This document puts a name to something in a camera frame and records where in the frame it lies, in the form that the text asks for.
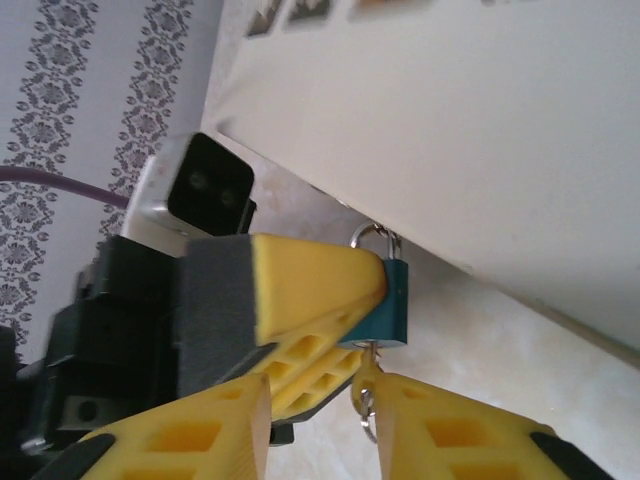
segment wire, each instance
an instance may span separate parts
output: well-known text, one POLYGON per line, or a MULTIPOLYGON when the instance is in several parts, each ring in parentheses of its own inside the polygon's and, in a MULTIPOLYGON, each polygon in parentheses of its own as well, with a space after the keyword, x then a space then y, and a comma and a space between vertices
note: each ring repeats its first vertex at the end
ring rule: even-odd
POLYGON ((0 166, 0 182, 28 182, 37 185, 46 185, 47 187, 82 195, 83 197, 92 198, 98 202, 108 203, 109 205, 122 209, 126 209, 129 204, 127 197, 118 195, 117 193, 35 168, 0 166))

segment camera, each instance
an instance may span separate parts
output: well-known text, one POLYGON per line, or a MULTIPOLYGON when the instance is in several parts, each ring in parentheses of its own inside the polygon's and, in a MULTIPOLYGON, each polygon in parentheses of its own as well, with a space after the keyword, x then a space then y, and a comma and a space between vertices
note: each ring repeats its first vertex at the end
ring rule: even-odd
POLYGON ((204 133, 168 138, 145 163, 121 235, 174 257, 188 240, 246 231, 251 167, 204 133))

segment damask wallpaper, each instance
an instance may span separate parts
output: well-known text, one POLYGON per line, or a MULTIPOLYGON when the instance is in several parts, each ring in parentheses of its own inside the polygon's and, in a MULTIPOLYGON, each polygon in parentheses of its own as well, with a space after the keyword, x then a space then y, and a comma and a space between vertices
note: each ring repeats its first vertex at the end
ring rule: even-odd
MULTIPOLYGON (((0 6, 4 165, 130 195, 168 133, 200 125, 222 0, 7 0, 0 6)), ((76 272, 123 212, 0 183, 0 324, 29 362, 76 272)))

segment teal padlock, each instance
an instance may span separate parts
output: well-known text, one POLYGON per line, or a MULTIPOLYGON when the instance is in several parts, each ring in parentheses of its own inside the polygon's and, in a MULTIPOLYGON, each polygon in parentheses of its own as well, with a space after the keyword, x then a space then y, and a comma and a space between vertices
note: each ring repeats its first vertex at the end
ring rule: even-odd
POLYGON ((381 303, 340 340, 338 346, 341 348, 357 349, 371 342, 375 342, 380 348, 407 344, 409 265, 400 259, 402 239, 382 225, 368 222, 354 232, 350 246, 358 248, 362 237, 370 232, 377 232, 387 238, 388 258, 384 260, 387 294, 381 303))

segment metal shackle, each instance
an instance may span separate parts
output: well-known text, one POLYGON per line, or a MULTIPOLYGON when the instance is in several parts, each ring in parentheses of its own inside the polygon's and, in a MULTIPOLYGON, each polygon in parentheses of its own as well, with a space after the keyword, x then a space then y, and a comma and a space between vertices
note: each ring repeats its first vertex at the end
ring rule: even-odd
POLYGON ((402 238, 397 233, 376 222, 367 222, 360 225, 356 231, 353 232, 353 235, 351 235, 349 246, 351 248, 358 248, 362 237, 371 232, 376 232, 381 237, 387 238, 388 258, 392 260, 400 259, 402 253, 402 238))

